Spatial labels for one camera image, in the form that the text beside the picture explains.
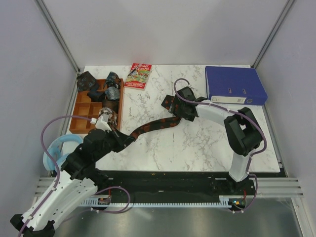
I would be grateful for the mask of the black tie orange flowers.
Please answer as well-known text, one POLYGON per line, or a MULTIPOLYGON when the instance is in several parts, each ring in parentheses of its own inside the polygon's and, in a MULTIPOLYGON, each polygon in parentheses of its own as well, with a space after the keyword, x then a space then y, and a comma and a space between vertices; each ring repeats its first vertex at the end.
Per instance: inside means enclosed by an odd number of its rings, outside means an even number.
MULTIPOLYGON (((166 97, 164 98, 164 100, 161 104, 167 110, 170 109, 170 104, 171 104, 170 99, 172 97, 173 96, 171 96, 171 95, 166 95, 166 97)), ((161 130, 161 129, 175 127, 180 123, 180 121, 181 121, 181 119, 179 119, 178 117, 168 117, 168 118, 161 118, 158 120, 154 120, 152 122, 146 123, 146 124, 136 128, 134 131, 131 132, 130 136, 137 139, 140 135, 142 135, 144 133, 148 133, 148 132, 155 131, 155 130, 161 130)))

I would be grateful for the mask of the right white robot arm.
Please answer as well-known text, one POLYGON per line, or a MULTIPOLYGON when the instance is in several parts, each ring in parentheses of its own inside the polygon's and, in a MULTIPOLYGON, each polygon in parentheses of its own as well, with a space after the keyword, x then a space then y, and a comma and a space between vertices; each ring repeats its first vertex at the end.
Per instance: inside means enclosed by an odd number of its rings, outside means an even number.
POLYGON ((243 180, 248 176, 251 157, 262 142, 266 147, 263 131, 252 110, 243 107, 233 111, 203 97, 196 98, 187 86, 175 93, 170 113, 189 121, 195 118, 211 120, 225 128, 230 148, 234 152, 229 170, 231 179, 226 182, 226 188, 229 193, 238 194, 244 188, 243 180))

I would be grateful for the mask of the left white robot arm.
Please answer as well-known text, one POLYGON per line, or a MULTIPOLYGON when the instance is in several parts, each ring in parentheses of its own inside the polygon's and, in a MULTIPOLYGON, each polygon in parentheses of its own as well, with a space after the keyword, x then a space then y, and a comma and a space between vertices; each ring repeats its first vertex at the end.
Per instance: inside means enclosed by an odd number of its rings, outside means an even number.
POLYGON ((61 222, 86 198, 104 194, 108 177, 96 162, 110 152, 118 153, 135 138, 117 129, 93 129, 62 163, 59 175, 27 212, 15 214, 10 223, 24 237, 51 237, 61 222))

